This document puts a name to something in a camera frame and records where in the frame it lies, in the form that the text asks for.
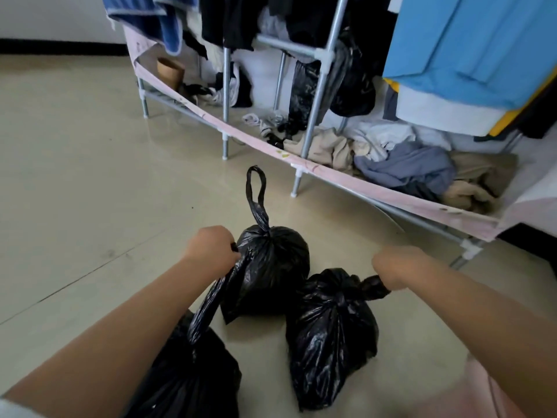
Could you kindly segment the person's right hand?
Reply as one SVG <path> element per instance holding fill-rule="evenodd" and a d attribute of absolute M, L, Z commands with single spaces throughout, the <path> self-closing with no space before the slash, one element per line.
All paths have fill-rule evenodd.
<path fill-rule="evenodd" d="M 413 246 L 387 246 L 372 258 L 372 266 L 390 291 L 413 289 L 431 268 L 433 259 Z"/>

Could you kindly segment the person's left hand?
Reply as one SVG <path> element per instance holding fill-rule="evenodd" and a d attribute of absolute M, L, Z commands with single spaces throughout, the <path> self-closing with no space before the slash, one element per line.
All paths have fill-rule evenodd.
<path fill-rule="evenodd" d="M 200 279 L 213 282 L 225 277 L 239 259 L 232 233 L 216 225 L 198 230 L 179 262 Z"/>

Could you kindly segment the knotted black garbage bag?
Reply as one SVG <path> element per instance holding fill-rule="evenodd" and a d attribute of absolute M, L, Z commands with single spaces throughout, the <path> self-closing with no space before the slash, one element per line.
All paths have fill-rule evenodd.
<path fill-rule="evenodd" d="M 291 383 L 301 412 L 329 408 L 348 377 L 378 354 L 379 329 L 368 302 L 390 294 L 378 275 L 342 268 L 308 277 L 286 314 Z"/>

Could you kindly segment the large black garbage bag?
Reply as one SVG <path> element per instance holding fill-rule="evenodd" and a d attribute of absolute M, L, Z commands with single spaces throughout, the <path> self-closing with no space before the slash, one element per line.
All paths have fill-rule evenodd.
<path fill-rule="evenodd" d="M 122 418 L 239 418 L 242 373 L 210 325 L 240 264 L 182 316 Z"/>

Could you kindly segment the person's left forearm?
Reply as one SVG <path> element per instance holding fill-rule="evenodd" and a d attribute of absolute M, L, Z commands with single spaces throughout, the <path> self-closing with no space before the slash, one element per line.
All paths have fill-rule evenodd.
<path fill-rule="evenodd" d="M 118 418 L 191 304 L 233 264 L 186 257 L 0 399 L 0 418 Z"/>

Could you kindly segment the person's right forearm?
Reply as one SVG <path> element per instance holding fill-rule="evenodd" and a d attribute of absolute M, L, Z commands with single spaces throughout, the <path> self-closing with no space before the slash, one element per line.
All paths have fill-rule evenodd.
<path fill-rule="evenodd" d="M 424 254 L 412 259 L 404 284 L 527 418 L 557 418 L 557 323 Z"/>

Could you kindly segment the black garbage bag with loop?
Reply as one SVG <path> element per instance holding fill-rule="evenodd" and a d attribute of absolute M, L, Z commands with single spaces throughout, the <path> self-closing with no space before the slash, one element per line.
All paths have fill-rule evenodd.
<path fill-rule="evenodd" d="M 295 290 L 309 276 L 309 246 L 297 231 L 270 224 L 264 206 L 266 186 L 263 170 L 249 167 L 246 198 L 255 224 L 236 242 L 241 259 L 220 303 L 226 324 L 241 316 L 284 316 Z"/>

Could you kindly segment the grey blue crumpled garment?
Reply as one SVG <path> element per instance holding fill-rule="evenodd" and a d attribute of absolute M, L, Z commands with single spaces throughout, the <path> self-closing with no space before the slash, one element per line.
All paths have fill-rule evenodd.
<path fill-rule="evenodd" d="M 371 183 L 436 203 L 457 175 L 448 151 L 419 141 L 395 145 L 382 161 L 356 156 L 354 165 Z"/>

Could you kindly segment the pink fabric wardrobe cover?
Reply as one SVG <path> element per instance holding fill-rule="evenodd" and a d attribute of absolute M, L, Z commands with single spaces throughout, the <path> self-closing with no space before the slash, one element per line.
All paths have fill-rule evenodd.
<path fill-rule="evenodd" d="M 519 223 L 530 224 L 557 237 L 557 130 L 550 131 L 527 156 L 527 164 L 519 170 L 495 215 L 481 215 L 402 194 L 272 147 L 173 91 L 140 62 L 141 57 L 147 55 L 146 61 L 156 63 L 151 49 L 157 47 L 157 43 L 127 27 L 124 27 L 124 35 L 136 77 L 154 88 L 153 91 L 143 90 L 143 100 L 147 96 L 168 104 L 223 135 L 289 163 L 297 170 L 296 176 L 312 175 L 366 201 L 403 210 L 420 225 L 442 224 L 486 242 Z"/>

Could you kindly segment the tan crumpled garment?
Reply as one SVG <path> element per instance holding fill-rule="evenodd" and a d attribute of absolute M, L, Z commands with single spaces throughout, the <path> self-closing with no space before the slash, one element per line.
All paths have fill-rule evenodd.
<path fill-rule="evenodd" d="M 457 151 L 449 156 L 456 176 L 440 197 L 441 203 L 481 215 L 493 213 L 518 170 L 518 156 Z"/>

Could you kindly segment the white crumpled garment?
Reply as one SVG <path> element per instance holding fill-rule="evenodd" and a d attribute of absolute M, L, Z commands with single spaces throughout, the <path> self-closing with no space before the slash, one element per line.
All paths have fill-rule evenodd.
<path fill-rule="evenodd" d="M 343 135 L 354 141 L 352 149 L 355 156 L 364 156 L 371 161 L 386 160 L 396 145 L 406 141 L 419 141 L 426 146 L 452 150 L 444 132 L 404 121 L 361 121 L 348 126 Z"/>

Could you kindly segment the white socks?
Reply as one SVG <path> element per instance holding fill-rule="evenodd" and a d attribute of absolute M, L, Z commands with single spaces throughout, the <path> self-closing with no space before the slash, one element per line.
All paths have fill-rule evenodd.
<path fill-rule="evenodd" d="M 283 132 L 288 118 L 275 111 L 262 116 L 250 112 L 242 116 L 242 121 L 248 126 L 258 127 L 261 137 L 268 139 L 271 135 L 278 136 Z"/>

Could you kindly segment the beige crumpled garment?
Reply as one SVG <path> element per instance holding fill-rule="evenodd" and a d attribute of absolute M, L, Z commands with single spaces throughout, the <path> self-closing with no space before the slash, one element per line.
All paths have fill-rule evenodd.
<path fill-rule="evenodd" d="M 352 169 L 353 151 L 349 140 L 333 129 L 318 130 L 312 137 L 308 160 L 347 173 Z"/>

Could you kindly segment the person's pink trousers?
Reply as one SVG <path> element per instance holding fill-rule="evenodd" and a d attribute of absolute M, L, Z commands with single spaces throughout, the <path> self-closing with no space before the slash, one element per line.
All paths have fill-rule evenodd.
<path fill-rule="evenodd" d="M 471 354 L 467 356 L 462 379 L 455 386 L 449 418 L 526 418 Z"/>

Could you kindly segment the white hanging garment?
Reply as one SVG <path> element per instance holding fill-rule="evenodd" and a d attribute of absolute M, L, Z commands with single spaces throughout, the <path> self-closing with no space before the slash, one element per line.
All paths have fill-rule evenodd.
<path fill-rule="evenodd" d="M 485 136 L 507 111 L 462 104 L 399 85 L 396 117 L 448 133 Z"/>

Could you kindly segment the black plastic bag hanging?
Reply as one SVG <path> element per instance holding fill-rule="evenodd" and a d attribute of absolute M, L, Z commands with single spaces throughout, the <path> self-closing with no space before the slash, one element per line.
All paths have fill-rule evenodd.
<path fill-rule="evenodd" d="M 320 69 L 320 61 L 296 62 L 284 127 L 288 139 L 307 129 Z M 335 60 L 325 82 L 315 126 L 321 124 L 328 110 L 344 118 L 365 116 L 374 108 L 375 97 L 372 74 L 366 68 L 363 53 L 353 36 L 344 32 L 335 46 Z"/>

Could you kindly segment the yellow hanging garment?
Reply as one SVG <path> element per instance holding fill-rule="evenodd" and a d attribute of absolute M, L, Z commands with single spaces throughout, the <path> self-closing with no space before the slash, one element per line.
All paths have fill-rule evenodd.
<path fill-rule="evenodd" d="M 557 65 L 554 67 L 552 73 L 547 77 L 543 84 L 540 85 L 538 89 L 532 94 L 532 96 L 527 100 L 525 105 L 523 105 L 523 107 L 519 109 L 505 112 L 503 116 L 498 120 L 498 122 L 486 134 L 486 136 L 493 138 L 498 136 L 505 128 L 507 128 L 512 123 L 514 119 L 519 116 L 520 113 L 526 110 L 526 107 L 529 107 L 533 104 L 533 102 L 542 94 L 543 90 L 547 89 L 550 83 L 553 83 L 556 77 Z"/>

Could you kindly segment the light blue hanging garment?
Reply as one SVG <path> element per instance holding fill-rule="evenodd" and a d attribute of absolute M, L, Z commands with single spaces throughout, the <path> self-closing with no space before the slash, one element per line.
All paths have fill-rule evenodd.
<path fill-rule="evenodd" d="M 557 0 L 402 0 L 383 77 L 513 110 L 555 67 Z"/>

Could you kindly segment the dark blue hanging garment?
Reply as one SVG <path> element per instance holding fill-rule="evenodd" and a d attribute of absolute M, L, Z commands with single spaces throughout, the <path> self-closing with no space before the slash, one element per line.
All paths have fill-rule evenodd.
<path fill-rule="evenodd" d="M 102 0 L 109 19 L 162 44 L 169 55 L 182 50 L 180 16 L 199 6 L 199 0 Z"/>

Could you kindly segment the black hanging clothes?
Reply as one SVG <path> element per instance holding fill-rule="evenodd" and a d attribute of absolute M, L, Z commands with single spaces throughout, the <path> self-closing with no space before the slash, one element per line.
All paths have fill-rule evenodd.
<path fill-rule="evenodd" d="M 348 0 L 341 27 L 349 27 L 356 42 L 367 37 L 392 36 L 397 14 L 388 10 L 390 0 Z M 252 51 L 262 33 L 258 19 L 264 8 L 285 23 L 292 42 L 323 48 L 328 41 L 338 0 L 199 0 L 202 37 L 217 46 Z"/>

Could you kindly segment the metal wardrobe rack frame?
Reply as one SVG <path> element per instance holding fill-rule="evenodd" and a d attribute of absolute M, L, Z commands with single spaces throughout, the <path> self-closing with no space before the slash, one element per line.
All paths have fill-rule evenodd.
<path fill-rule="evenodd" d="M 343 14 L 345 13 L 345 7 L 346 7 L 347 2 L 348 2 L 348 0 L 338 0 L 337 9 L 336 9 L 336 12 L 335 12 L 335 15 L 334 15 L 334 19 L 332 21 L 332 25 L 331 25 L 331 28 L 330 28 L 330 34 L 329 34 L 328 41 L 326 43 L 325 48 L 314 48 L 314 47 L 310 47 L 310 46 L 304 46 L 302 44 L 288 43 L 286 41 L 281 41 L 277 38 L 270 37 L 270 36 L 267 36 L 267 35 L 260 35 L 259 34 L 259 35 L 256 36 L 257 40 L 260 41 L 262 44 L 264 44 L 268 47 L 279 49 L 279 50 L 282 51 L 281 62 L 280 62 L 280 70 L 279 70 L 277 86 L 276 86 L 276 93 L 275 93 L 274 108 L 277 108 L 277 106 L 278 106 L 278 100 L 279 100 L 280 91 L 281 91 L 281 88 L 282 88 L 283 69 L 285 67 L 286 55 L 287 55 L 288 51 L 294 51 L 294 52 L 297 52 L 301 55 L 312 56 L 315 60 L 318 60 L 318 61 L 321 62 L 321 66 L 322 66 L 323 70 L 320 72 L 320 76 L 319 76 L 319 79 L 318 79 L 317 90 L 316 90 L 316 93 L 315 93 L 315 97 L 314 97 L 314 100 L 313 100 L 313 105 L 312 105 L 311 112 L 310 112 L 308 128 L 307 128 L 307 131 L 306 131 L 306 134 L 305 134 L 305 145 L 303 146 L 302 154 L 300 156 L 303 159 L 308 160 L 308 152 L 309 152 L 309 148 L 310 148 L 310 145 L 311 145 L 310 138 L 312 137 L 312 132 L 314 130 L 315 122 L 316 122 L 316 119 L 317 119 L 317 113 L 318 113 L 318 110 L 319 110 L 320 105 L 321 105 L 321 100 L 322 100 L 323 93 L 324 93 L 325 82 L 326 82 L 326 79 L 327 79 L 328 74 L 330 72 L 331 63 L 333 62 L 333 59 L 335 57 L 335 52 L 334 52 L 335 41 L 334 40 L 336 39 L 336 37 L 339 34 L 341 20 L 342 20 Z M 224 70 L 223 70 L 223 86 L 224 86 L 223 97 L 224 97 L 224 99 L 222 101 L 222 118 L 220 118 L 220 119 L 223 120 L 225 123 L 229 124 L 228 123 L 228 117 L 229 117 L 229 82 L 230 82 L 230 79 L 231 79 L 231 69 L 230 69 L 231 50 L 229 48 L 224 48 L 224 62 L 225 62 Z M 154 88 L 151 87 L 150 85 L 148 85 L 147 83 L 143 82 L 138 77 L 136 77 L 136 78 L 137 78 L 137 81 L 138 81 L 140 98 L 141 98 L 141 101 L 142 101 L 143 116 L 144 116 L 144 118 L 148 119 L 149 118 L 149 110 L 148 110 L 148 104 L 147 104 L 146 98 L 150 98 L 150 97 L 146 96 L 145 99 L 143 100 L 142 99 L 142 93 L 143 93 L 143 90 L 153 91 Z M 222 134 L 222 159 L 224 161 L 228 159 L 228 142 L 229 142 L 229 139 L 231 139 L 231 138 L 233 138 L 233 137 L 229 137 L 229 136 L 226 136 L 226 135 Z M 291 197 L 296 197 L 297 196 L 297 192 L 298 192 L 299 187 L 300 187 L 301 179 L 304 175 L 308 175 L 308 174 L 303 174 L 302 176 L 296 176 L 296 173 L 295 173 L 294 186 L 292 188 Z M 421 227 L 425 230 L 428 230 L 430 232 L 439 234 L 439 235 L 443 236 L 444 238 L 449 239 L 450 241 L 456 242 L 463 249 L 463 253 L 460 254 L 459 257 L 457 257 L 450 264 L 450 267 L 454 268 L 456 270 L 458 270 L 461 267 L 463 267 L 464 265 L 466 265 L 471 259 L 473 259 L 475 256 L 477 256 L 479 252 L 481 252 L 481 250 L 484 248 L 484 245 L 489 243 L 489 242 L 483 241 L 481 239 L 477 239 L 477 238 L 474 238 L 472 236 L 469 236 L 468 234 L 465 234 L 461 231 L 457 231 L 453 228 L 449 228 L 449 227 L 447 227 L 445 225 L 442 225 L 442 224 L 427 222 L 426 224 L 420 225 L 420 224 L 418 224 L 416 218 L 411 218 L 409 215 L 406 215 L 405 211 L 403 211 L 403 210 L 396 210 L 394 207 L 391 207 L 391 206 L 383 206 L 382 207 L 378 203 L 372 203 L 371 201 L 366 201 L 363 198 L 358 197 L 358 196 L 355 196 L 355 197 L 363 200 L 366 203 L 369 203 L 369 204 L 373 205 L 374 207 L 376 207 L 377 209 L 386 213 L 387 215 L 392 215 L 392 216 L 395 216 L 395 217 L 399 217 L 399 218 L 401 218 L 405 221 L 408 221 L 412 224 L 415 224 L 415 225 L 417 225 L 417 226 L 419 226 L 419 227 Z"/>

